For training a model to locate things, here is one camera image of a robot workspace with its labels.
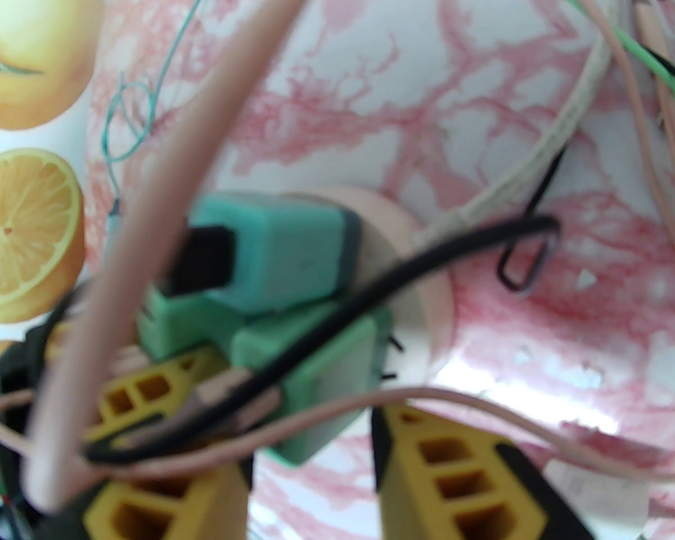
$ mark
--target pink and white surface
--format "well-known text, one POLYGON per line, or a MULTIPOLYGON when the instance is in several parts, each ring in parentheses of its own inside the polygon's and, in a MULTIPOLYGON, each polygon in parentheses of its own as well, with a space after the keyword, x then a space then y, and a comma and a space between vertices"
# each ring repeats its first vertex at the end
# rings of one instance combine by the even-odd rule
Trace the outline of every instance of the pink and white surface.
MULTIPOLYGON (((154 82, 193 1, 110 2, 88 122, 93 267, 112 206, 100 137, 119 73, 154 82)), ((166 79, 152 136, 118 170, 127 206, 258 2, 202 3, 166 79)), ((674 3, 663 11, 675 54, 674 3)), ((347 183, 381 191, 427 223, 530 151, 594 37, 560 0, 312 0, 206 186, 347 183)), ((656 115, 651 82, 642 77, 656 115)), ((144 118, 145 99, 128 97, 128 110, 144 118)), ((128 126, 120 119, 113 126, 114 149, 131 146, 128 126)), ((563 221, 564 241, 532 296, 516 298, 497 283, 496 255, 454 270, 454 350, 436 383, 483 394, 605 453, 675 470, 675 250, 646 188, 615 70, 543 209, 563 221)), ((521 255, 527 252, 518 250, 517 262, 521 255)), ((432 408, 512 435, 539 464, 551 457, 495 421, 432 408)), ((655 488, 653 498, 647 535, 675 538, 675 486, 655 488)), ((252 517, 266 538, 379 537, 368 434, 338 439, 301 470, 261 458, 252 517)))

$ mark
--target green wire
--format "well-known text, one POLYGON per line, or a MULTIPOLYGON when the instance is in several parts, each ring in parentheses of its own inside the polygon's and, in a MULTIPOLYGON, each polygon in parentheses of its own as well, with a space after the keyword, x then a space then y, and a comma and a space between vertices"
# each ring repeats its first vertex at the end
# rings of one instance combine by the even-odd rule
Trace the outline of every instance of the green wire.
MULTIPOLYGON (((582 7, 580 6, 577 0, 567 0, 574 7, 584 13, 582 7)), ((613 26, 615 35, 620 39, 621 43, 628 52, 636 57, 642 64, 646 65, 653 74, 655 74, 659 79, 663 80, 666 85, 672 90, 675 95, 675 78, 670 72, 668 72, 660 62, 654 59, 652 54, 648 52, 639 42, 633 39, 629 34, 627 34, 623 29, 618 26, 613 26)))
POLYGON ((195 0, 193 3, 192 7, 188 11, 188 15, 185 18, 185 21, 183 22, 183 25, 181 26, 180 30, 178 31, 177 36, 175 36, 175 40, 173 41, 173 45, 170 47, 170 51, 168 52, 168 56, 165 58, 165 62, 163 63, 162 69, 160 69, 160 75, 158 75, 157 82, 155 83, 155 89, 150 90, 150 87, 148 87, 147 84, 144 84, 142 82, 129 82, 125 83, 124 81, 124 73, 120 74, 119 80, 118 80, 118 90, 115 93, 115 95, 112 98, 112 101, 110 102, 110 105, 108 106, 108 111, 106 114, 105 118, 105 126, 103 127, 103 134, 102 134, 102 150, 103 150, 103 157, 105 159, 105 164, 108 170, 108 177, 110 178, 110 182, 113 186, 113 190, 115 192, 115 199, 120 200, 120 185, 117 182, 117 177, 115 176, 115 172, 113 170, 113 165, 118 164, 119 162, 124 162, 125 160, 129 159, 130 156, 135 154, 137 149, 142 146, 143 142, 147 139, 147 137, 150 135, 151 129, 152 129, 152 124, 155 121, 155 113, 158 110, 158 98, 160 98, 160 92, 163 89, 163 83, 165 83, 165 77, 168 75, 168 70, 170 69, 170 64, 173 62, 173 57, 175 56, 175 53, 177 52, 178 46, 180 46, 180 42, 183 39, 183 36, 185 36, 186 31, 188 30, 188 26, 190 25, 191 21, 195 17, 195 13, 197 11, 198 6, 202 0, 195 0), (147 120, 145 122, 144 128, 142 128, 142 131, 137 129, 134 124, 130 121, 130 119, 127 117, 127 109, 125 107, 124 103, 124 94, 126 90, 129 90, 130 88, 136 88, 137 90, 140 90, 142 92, 145 92, 145 95, 147 96, 148 99, 148 104, 149 104, 149 109, 147 113, 147 120), (113 118, 115 118, 115 114, 117 111, 120 111, 122 114, 125 122, 130 128, 130 131, 132 131, 133 135, 135 136, 135 142, 130 147, 130 149, 127 152, 124 152, 123 154, 119 156, 113 156, 111 155, 110 152, 110 126, 112 124, 113 118))

